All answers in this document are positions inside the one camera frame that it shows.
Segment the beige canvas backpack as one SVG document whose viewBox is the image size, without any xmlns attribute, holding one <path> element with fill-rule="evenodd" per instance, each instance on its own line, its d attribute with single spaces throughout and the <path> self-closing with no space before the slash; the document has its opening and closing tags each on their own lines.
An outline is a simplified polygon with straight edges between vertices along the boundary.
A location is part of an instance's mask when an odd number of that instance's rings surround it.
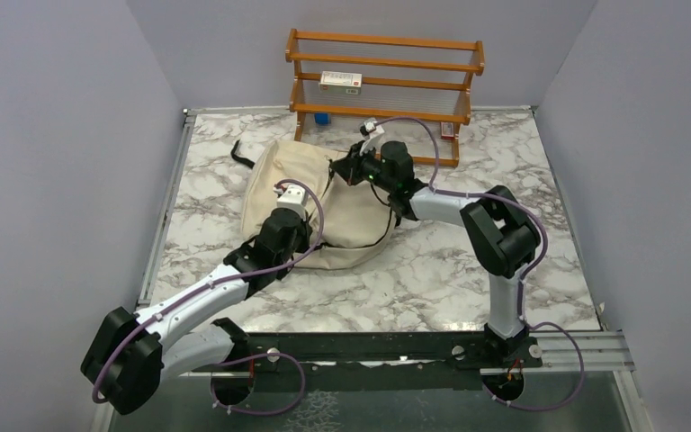
<svg viewBox="0 0 691 432">
<path fill-rule="evenodd" d="M 291 178 L 307 185 L 319 198 L 324 211 L 324 229 L 319 248 L 303 259 L 300 267 L 341 270 L 363 264 L 387 246 L 396 226 L 391 209 L 381 204 L 366 182 L 350 186 L 329 173 L 329 164 L 343 158 L 340 150 L 279 139 L 256 159 L 232 157 L 249 167 L 251 174 L 242 202 L 240 232 L 250 239 L 260 232 L 263 221 L 275 207 L 273 186 Z"/>
</svg>

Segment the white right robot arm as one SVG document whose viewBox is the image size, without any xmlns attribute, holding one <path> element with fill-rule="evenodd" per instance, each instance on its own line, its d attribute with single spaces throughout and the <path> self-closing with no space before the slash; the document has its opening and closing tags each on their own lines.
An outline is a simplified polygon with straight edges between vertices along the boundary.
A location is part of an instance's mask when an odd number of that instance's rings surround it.
<svg viewBox="0 0 691 432">
<path fill-rule="evenodd" d="M 381 150 L 354 144 L 329 165 L 348 185 L 362 182 L 383 190 L 401 219 L 439 221 L 465 229 L 479 264 L 489 274 L 489 318 L 483 354 L 493 365 L 515 359 L 529 336 L 524 318 L 523 276 L 536 257 L 542 235 L 505 186 L 485 193 L 443 192 L 416 178 L 405 143 L 389 141 Z"/>
</svg>

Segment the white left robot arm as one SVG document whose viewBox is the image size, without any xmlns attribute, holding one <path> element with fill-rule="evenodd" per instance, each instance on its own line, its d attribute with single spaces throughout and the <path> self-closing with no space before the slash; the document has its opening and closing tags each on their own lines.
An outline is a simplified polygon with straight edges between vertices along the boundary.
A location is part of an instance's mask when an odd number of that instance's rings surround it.
<svg viewBox="0 0 691 432">
<path fill-rule="evenodd" d="M 108 312 L 80 365 L 93 385 L 93 402 L 108 402 L 126 415 L 163 381 L 212 362 L 240 367 L 247 357 L 243 330 L 233 323 L 201 332 L 196 327 L 283 279 L 293 257 L 310 252 L 311 232 L 305 211 L 276 208 L 257 235 L 187 290 L 137 312 Z"/>
</svg>

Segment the small blue object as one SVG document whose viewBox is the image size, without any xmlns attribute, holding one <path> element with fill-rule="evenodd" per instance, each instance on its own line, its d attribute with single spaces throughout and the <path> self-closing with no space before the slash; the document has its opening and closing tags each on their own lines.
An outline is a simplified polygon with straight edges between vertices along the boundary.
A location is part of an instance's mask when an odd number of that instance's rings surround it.
<svg viewBox="0 0 691 432">
<path fill-rule="evenodd" d="M 329 125 L 331 123 L 331 115 L 327 112 L 315 112 L 314 121 L 317 125 Z"/>
</svg>

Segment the white and grey box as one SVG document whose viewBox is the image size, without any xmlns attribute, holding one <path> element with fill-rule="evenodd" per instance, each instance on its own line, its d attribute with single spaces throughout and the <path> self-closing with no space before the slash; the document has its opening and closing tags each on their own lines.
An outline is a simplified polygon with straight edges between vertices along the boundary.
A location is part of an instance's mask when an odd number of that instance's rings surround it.
<svg viewBox="0 0 691 432">
<path fill-rule="evenodd" d="M 359 95 L 362 91 L 363 75 L 337 71 L 322 71 L 319 91 L 333 95 Z"/>
</svg>

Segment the small red box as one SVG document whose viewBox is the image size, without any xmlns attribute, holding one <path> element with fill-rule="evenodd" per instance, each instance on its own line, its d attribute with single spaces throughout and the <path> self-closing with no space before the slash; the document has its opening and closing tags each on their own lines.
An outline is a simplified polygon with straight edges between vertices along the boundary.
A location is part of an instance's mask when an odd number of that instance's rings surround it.
<svg viewBox="0 0 691 432">
<path fill-rule="evenodd" d="M 452 140 L 455 136 L 455 125 L 452 122 L 440 123 L 440 134 L 444 140 Z"/>
</svg>

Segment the orange wooden shelf rack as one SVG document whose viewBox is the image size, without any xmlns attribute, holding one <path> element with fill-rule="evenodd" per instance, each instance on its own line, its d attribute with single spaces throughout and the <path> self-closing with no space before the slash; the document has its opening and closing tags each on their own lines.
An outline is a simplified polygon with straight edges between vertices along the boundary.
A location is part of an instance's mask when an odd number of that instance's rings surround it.
<svg viewBox="0 0 691 432">
<path fill-rule="evenodd" d="M 409 116 L 437 125 L 452 122 L 450 155 L 460 161 L 459 134 L 471 121 L 474 77 L 486 67 L 482 41 L 429 40 L 291 29 L 285 60 L 292 64 L 289 109 L 296 115 L 295 139 L 314 113 L 378 119 Z M 363 75 L 359 95 L 319 91 L 322 71 Z"/>
</svg>

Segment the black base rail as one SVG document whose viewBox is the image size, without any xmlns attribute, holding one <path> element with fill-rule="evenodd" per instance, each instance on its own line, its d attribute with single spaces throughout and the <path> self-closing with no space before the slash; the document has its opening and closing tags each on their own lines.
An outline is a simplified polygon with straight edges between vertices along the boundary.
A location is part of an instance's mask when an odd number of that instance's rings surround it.
<svg viewBox="0 0 691 432">
<path fill-rule="evenodd" d="M 479 391 L 542 364 L 536 338 L 508 344 L 484 331 L 261 332 L 198 370 L 254 392 Z"/>
</svg>

